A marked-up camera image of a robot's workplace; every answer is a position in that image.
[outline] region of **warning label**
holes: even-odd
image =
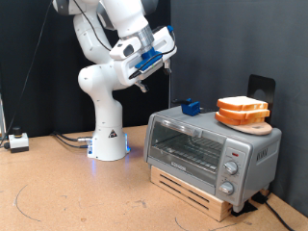
[[[115,130],[113,130],[112,133],[109,135],[109,138],[114,138],[114,137],[117,137]]]

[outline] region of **silver toaster oven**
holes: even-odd
[[[248,135],[219,123],[215,113],[189,116],[176,107],[150,117],[144,159],[239,212],[274,179],[280,140],[276,128]]]

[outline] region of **black wall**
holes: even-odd
[[[282,131],[272,191],[308,216],[308,1],[174,0],[171,97],[246,95],[250,74],[273,78],[271,122]]]
[[[0,65],[4,110],[11,121],[24,85],[49,0],[0,2]],[[152,29],[170,24],[170,2],[160,1],[147,16]],[[111,45],[116,32],[106,31]],[[27,89],[13,125],[22,126],[30,137],[91,131],[95,128],[94,107],[78,85],[79,71],[93,63],[82,52],[73,28],[73,16],[60,16],[51,8]],[[151,114],[168,107],[169,78],[162,70],[144,81],[142,93],[135,86],[114,92],[123,106],[123,125],[145,125]]]

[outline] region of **wooden table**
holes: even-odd
[[[285,230],[265,205],[217,222],[150,183],[145,130],[124,129],[132,152],[116,162],[89,159],[52,137],[30,139],[29,152],[2,149],[1,230]],[[308,230],[308,219],[277,196],[269,204],[294,230]]]

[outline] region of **wooden pallet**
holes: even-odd
[[[231,214],[232,204],[222,201],[154,166],[151,168],[151,181],[217,221],[222,221]]]

